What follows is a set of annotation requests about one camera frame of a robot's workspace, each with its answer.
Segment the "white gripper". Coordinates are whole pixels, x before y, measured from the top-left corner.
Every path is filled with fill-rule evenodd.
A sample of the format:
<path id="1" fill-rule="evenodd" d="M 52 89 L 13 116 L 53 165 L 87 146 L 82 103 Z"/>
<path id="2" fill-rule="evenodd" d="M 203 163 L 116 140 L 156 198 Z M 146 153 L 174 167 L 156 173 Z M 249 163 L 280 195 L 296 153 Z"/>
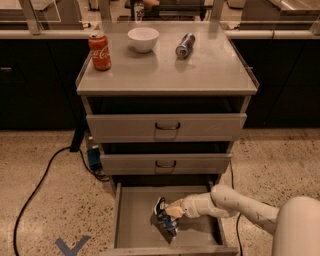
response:
<path id="1" fill-rule="evenodd" d="M 165 209 L 166 213 L 173 218 L 181 218 L 184 214 L 188 218 L 215 217 L 215 210 L 216 207 L 209 193 L 189 195 L 170 203 Z"/>

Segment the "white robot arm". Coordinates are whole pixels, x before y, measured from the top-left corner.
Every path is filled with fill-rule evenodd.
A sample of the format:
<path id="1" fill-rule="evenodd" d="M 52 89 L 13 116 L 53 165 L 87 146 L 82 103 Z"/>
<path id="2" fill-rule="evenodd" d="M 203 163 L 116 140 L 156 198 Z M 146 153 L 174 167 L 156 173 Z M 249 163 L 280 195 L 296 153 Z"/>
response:
<path id="1" fill-rule="evenodd" d="M 320 256 L 320 201 L 311 197 L 297 196 L 276 208 L 218 184 L 169 204 L 165 212 L 173 218 L 229 218 L 239 212 L 272 235 L 272 256 Z"/>

